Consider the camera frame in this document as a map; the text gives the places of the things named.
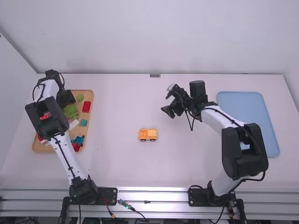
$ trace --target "blue mat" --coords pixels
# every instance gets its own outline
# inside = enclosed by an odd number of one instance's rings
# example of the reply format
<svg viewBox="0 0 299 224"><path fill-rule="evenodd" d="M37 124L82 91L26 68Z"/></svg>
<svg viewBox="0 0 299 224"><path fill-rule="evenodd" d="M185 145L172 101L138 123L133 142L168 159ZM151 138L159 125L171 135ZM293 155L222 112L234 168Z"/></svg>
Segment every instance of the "blue mat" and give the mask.
<svg viewBox="0 0 299 224"><path fill-rule="evenodd" d="M263 96L258 92L219 92L219 107L244 123L257 123L262 130L268 157L276 157L280 150Z"/></svg>

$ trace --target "connector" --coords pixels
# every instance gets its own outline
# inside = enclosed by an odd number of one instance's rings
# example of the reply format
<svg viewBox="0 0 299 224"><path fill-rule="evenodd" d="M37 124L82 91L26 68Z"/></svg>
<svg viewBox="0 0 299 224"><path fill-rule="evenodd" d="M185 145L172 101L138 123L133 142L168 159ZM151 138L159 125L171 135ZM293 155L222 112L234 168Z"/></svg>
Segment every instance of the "connector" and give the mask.
<svg viewBox="0 0 299 224"><path fill-rule="evenodd" d="M109 212L109 214L111 215L111 218L112 219L115 219L115 214L113 214L111 211L108 211Z"/></svg>

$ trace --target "red lego brick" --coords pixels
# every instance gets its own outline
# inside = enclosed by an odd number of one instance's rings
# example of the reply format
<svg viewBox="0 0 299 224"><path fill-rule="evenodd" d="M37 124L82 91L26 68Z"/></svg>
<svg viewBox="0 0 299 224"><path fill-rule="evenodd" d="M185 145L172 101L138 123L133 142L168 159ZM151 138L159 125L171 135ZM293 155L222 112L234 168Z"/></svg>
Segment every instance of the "red lego brick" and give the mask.
<svg viewBox="0 0 299 224"><path fill-rule="evenodd" d="M81 147L80 145L78 145L78 144L75 143L75 142L72 143L72 146L73 146L75 152L78 152L78 151L80 150L80 147Z"/></svg>
<svg viewBox="0 0 299 224"><path fill-rule="evenodd" d="M92 103L90 101L85 101L84 104L83 104L82 112L89 113L91 104Z"/></svg>
<svg viewBox="0 0 299 224"><path fill-rule="evenodd" d="M45 119L49 118L50 115L51 115L50 113L47 113L47 114L43 115L43 116L41 117L41 120L45 120Z"/></svg>
<svg viewBox="0 0 299 224"><path fill-rule="evenodd" d="M43 138L42 138L41 136L39 136L39 135L37 135L37 138L38 138L40 141L43 140Z"/></svg>

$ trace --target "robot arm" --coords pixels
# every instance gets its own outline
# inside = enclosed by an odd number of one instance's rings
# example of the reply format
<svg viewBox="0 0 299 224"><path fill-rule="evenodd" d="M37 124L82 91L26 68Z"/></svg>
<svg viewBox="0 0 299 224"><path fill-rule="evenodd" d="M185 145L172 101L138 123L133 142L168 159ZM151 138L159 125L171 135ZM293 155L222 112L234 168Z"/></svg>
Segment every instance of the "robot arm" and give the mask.
<svg viewBox="0 0 299 224"><path fill-rule="evenodd" d="M76 102L74 96L70 90L64 89L59 73L54 70L47 71L46 77L39 79L36 87L37 97L25 106L25 110L37 134L48 140L57 153L68 175L70 196L77 195L82 203L91 203L98 195L98 188L78 161L63 112L63 108Z"/></svg>
<svg viewBox="0 0 299 224"><path fill-rule="evenodd" d="M194 119L213 128L222 138L223 170L208 184L216 197L228 194L243 179L248 179L268 169L268 159L260 127L245 124L226 114L213 101L208 102L205 83L190 82L190 96L177 84L167 89L167 98L174 96L169 106L161 110L172 119L175 114L192 113ZM240 143L248 146L241 150Z"/></svg>

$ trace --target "toy car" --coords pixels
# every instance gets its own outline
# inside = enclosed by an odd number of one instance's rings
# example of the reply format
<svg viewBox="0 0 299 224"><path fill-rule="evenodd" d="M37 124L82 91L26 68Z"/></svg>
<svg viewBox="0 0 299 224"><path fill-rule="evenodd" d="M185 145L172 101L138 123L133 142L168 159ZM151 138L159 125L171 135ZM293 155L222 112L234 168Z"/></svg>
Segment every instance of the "toy car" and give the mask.
<svg viewBox="0 0 299 224"><path fill-rule="evenodd" d="M140 141L156 141L158 139L158 132L157 129L151 128L151 129L146 129L142 128L139 130L139 140Z"/></svg>

